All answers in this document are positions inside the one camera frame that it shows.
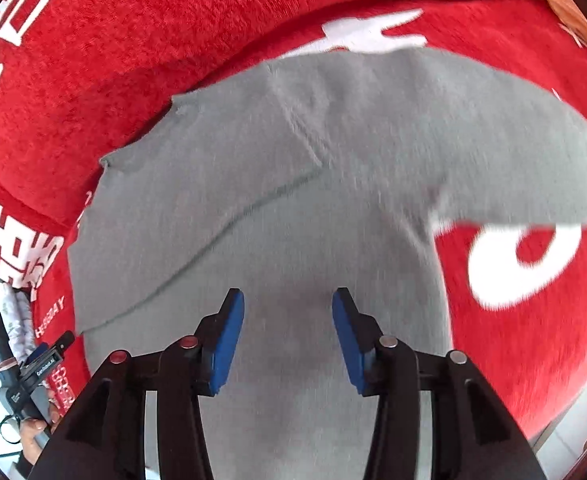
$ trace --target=black device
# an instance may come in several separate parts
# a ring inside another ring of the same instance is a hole
[[[162,480],[211,480],[198,396],[226,383],[244,319],[232,288],[217,314],[164,351],[105,359],[49,440],[29,480],[144,480],[147,391],[158,392]]]
[[[471,359],[413,351],[361,314],[347,288],[333,319],[352,384],[379,396],[365,480],[414,480],[420,391],[432,394],[432,480],[545,480],[509,410]]]
[[[30,480],[144,479],[144,406],[158,392],[163,480],[212,480],[198,396],[225,383],[240,336],[244,298],[231,289],[195,335],[138,357],[112,352],[71,406]],[[527,440],[480,371],[460,351],[414,352],[360,314],[346,288],[334,324],[350,380],[379,396],[365,480],[414,480],[420,390],[432,392],[432,480],[544,480]]]
[[[5,420],[14,418],[18,423],[26,418],[49,421],[48,410],[42,412],[32,395],[64,360],[64,352],[74,341],[73,332],[67,331],[30,363],[20,365],[9,346],[9,336],[0,314],[0,402],[9,413]],[[50,436],[51,427],[47,424],[36,440],[44,447]]]

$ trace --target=hand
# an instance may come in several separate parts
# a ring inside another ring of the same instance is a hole
[[[49,396],[49,418],[52,422],[51,433],[53,433],[58,424],[62,420],[58,408],[53,403],[53,392],[47,390]],[[35,441],[36,435],[42,433],[46,428],[46,422],[43,420],[35,420],[34,418],[27,418],[20,424],[20,443],[22,443],[22,454],[24,458],[31,465],[35,464],[39,459],[42,449],[39,444]]]

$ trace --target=metal screw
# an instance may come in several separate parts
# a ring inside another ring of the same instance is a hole
[[[384,348],[395,348],[398,346],[398,339],[392,335],[381,335],[380,344],[384,346]]]
[[[451,361],[457,365],[464,365],[467,362],[467,356],[460,350],[454,350],[453,352],[449,353],[449,359],[451,359]]]
[[[191,348],[195,348],[200,344],[198,338],[195,335],[185,335],[182,339],[180,339],[180,346],[185,350],[189,350]]]
[[[111,361],[114,365],[124,363],[128,358],[129,354],[124,350],[116,350],[115,352],[111,352],[111,355],[109,355],[109,361]]]

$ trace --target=blue gripper pad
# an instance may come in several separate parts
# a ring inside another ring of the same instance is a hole
[[[227,299],[216,316],[225,316],[226,320],[221,327],[218,342],[212,354],[209,387],[213,395],[218,394],[221,387],[227,383],[233,355],[240,338],[244,320],[244,294],[240,289],[234,288],[228,292]]]
[[[336,290],[333,295],[332,311],[349,380],[360,395],[366,395],[366,372],[373,367],[375,340],[382,335],[382,331],[371,316],[358,312],[346,288]]]
[[[38,357],[40,357],[42,354],[44,354],[48,349],[49,349],[49,345],[47,345],[46,343],[40,343],[38,348],[36,348],[33,352],[31,352],[29,357],[27,357],[25,359],[25,361],[22,363],[22,366],[30,365]]]

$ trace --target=red fabric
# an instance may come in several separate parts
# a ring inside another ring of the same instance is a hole
[[[39,1],[25,0],[14,28]],[[99,178],[100,156],[147,131],[173,94],[317,40],[331,20],[407,9],[423,13],[385,35],[422,34],[430,47],[553,89],[587,117],[587,48],[542,0],[50,0],[19,46],[0,38],[0,228],[9,231],[7,219],[17,220],[32,231],[34,246],[66,237],[59,253],[41,256],[40,268],[49,266],[41,284],[41,273],[14,266],[16,280],[37,287],[39,337],[50,342],[74,327],[66,250]],[[587,377],[587,232],[556,281],[522,304],[488,312],[465,275],[477,229],[456,228],[438,240],[454,339],[531,434]],[[533,239],[537,245],[519,248],[532,261],[549,243],[548,236]],[[20,251],[4,235],[0,246],[7,252],[0,260]],[[81,344],[65,368],[55,376],[63,406],[88,378]],[[544,391],[545,384],[558,388]]]
[[[587,228],[560,277],[512,308],[483,308],[467,273],[477,226],[436,240],[445,274],[456,348],[478,364],[529,435],[577,396],[587,380]],[[520,254],[547,250],[551,232],[523,240]]]

